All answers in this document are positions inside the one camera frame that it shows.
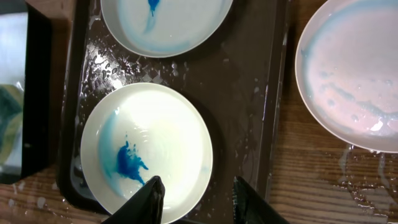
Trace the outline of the white plate blue smear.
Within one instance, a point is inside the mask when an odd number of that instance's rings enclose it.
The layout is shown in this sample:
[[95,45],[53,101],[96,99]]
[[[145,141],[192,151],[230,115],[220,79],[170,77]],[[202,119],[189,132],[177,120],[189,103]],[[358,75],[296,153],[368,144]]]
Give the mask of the white plate blue smear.
[[299,39],[295,77],[332,135],[397,152],[397,0],[326,1]]

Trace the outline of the yellow green scrub sponge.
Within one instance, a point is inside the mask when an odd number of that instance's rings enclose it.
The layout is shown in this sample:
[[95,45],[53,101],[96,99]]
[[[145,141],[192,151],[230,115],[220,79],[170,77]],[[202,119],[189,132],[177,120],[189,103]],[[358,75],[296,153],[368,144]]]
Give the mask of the yellow green scrub sponge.
[[1,84],[1,165],[6,163],[21,135],[23,102],[20,89]]

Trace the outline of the dark brown serving tray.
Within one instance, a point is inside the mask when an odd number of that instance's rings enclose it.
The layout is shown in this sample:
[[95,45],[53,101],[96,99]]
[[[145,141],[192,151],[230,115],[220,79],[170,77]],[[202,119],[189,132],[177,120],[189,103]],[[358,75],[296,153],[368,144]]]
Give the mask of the dark brown serving tray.
[[183,223],[232,223],[233,180],[268,197],[289,29],[290,2],[235,1],[220,28],[196,49],[172,58],[126,50],[106,27],[99,1],[76,1],[61,113],[57,184],[74,207],[103,213],[80,168],[80,140],[108,93],[158,83],[187,97],[211,134],[215,167],[200,203]]

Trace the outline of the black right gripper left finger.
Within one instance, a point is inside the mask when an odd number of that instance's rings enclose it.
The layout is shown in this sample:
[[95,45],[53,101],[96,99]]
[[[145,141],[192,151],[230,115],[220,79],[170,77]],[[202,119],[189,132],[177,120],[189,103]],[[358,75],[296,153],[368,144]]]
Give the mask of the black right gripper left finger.
[[164,195],[162,180],[155,175],[101,224],[161,224]]

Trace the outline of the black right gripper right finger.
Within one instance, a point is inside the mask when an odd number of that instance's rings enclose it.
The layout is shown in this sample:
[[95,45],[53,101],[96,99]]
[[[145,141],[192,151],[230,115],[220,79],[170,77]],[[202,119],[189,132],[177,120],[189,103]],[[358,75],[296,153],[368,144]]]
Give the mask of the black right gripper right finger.
[[289,224],[242,177],[233,184],[234,224]]

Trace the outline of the white plate blue blot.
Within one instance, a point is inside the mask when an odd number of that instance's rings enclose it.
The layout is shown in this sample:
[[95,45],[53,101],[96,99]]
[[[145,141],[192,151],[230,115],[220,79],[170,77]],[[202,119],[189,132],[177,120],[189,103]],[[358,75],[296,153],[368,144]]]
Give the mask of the white plate blue blot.
[[165,187],[162,223],[172,223],[204,195],[213,149],[203,118],[183,95],[155,83],[134,83],[95,106],[81,137],[80,159],[91,193],[110,214],[159,176]]

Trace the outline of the dark green soapy water tray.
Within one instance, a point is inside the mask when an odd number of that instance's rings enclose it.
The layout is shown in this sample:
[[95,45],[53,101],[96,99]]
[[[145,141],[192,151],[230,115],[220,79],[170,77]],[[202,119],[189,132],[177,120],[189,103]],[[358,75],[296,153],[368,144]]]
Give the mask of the dark green soapy water tray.
[[49,164],[52,54],[50,19],[25,1],[1,1],[1,84],[23,92],[17,146],[1,165],[1,183],[14,184]]

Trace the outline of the white plate blue streak top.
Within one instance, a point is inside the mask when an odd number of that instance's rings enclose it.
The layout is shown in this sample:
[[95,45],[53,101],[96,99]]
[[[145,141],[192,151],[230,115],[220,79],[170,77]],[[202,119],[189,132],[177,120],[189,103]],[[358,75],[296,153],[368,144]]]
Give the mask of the white plate blue streak top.
[[135,54],[167,58],[206,41],[233,0],[101,0],[103,20],[116,41]]

